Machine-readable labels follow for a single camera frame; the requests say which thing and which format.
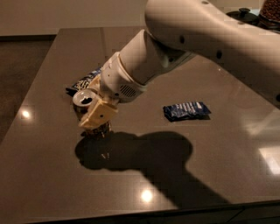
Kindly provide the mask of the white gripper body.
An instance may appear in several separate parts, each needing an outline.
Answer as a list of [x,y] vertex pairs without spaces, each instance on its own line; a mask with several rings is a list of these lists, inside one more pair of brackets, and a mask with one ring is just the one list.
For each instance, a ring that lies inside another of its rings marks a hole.
[[119,103],[132,102],[146,89],[126,72],[119,52],[114,53],[101,68],[100,91],[104,98]]

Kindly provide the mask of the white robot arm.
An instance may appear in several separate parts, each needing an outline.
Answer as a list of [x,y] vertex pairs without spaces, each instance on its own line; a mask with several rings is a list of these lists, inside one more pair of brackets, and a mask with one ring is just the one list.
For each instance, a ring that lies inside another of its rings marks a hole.
[[194,55],[220,65],[268,102],[279,105],[280,35],[244,24],[207,0],[148,0],[146,28],[101,68],[89,84],[94,99],[79,125],[96,129],[136,99],[160,74]]

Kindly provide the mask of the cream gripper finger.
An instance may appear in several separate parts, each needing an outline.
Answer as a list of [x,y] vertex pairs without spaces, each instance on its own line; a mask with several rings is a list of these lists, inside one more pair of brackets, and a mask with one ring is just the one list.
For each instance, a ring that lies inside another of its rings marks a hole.
[[103,99],[94,101],[88,108],[87,113],[80,119],[79,126],[83,129],[93,130],[111,120],[118,112],[115,105]]
[[101,76],[98,74],[96,75],[88,84],[89,89],[93,89],[96,93],[100,92],[100,80]]

